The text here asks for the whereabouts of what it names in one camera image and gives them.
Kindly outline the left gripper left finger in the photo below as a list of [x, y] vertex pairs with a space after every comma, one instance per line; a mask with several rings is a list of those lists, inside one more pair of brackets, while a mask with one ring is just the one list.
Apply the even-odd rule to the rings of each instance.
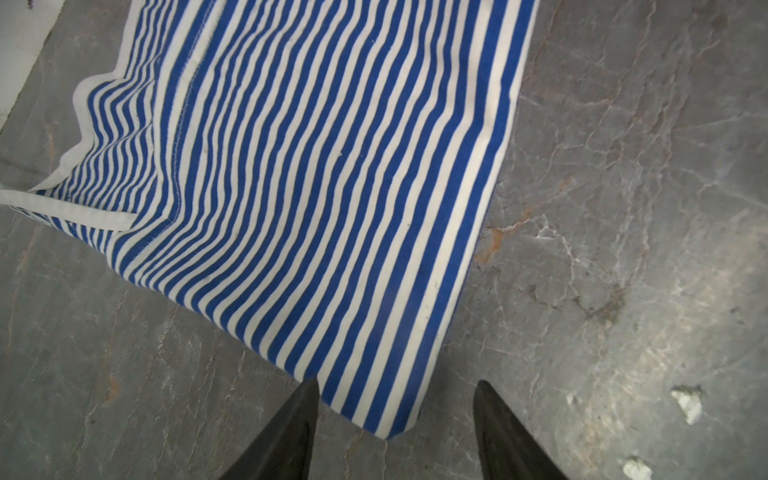
[[319, 399], [317, 379], [303, 381], [220, 479], [307, 479]]

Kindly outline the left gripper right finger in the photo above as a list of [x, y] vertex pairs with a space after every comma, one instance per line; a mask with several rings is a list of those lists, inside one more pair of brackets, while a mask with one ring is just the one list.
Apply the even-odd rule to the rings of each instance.
[[484, 479], [567, 479], [488, 381], [475, 389], [473, 420]]

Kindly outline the blue white striped tank top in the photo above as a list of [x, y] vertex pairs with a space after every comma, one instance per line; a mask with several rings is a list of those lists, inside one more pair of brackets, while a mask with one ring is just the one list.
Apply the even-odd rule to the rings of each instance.
[[510, 141], [534, 1], [136, 1], [81, 140], [1, 201], [382, 439], [414, 426]]

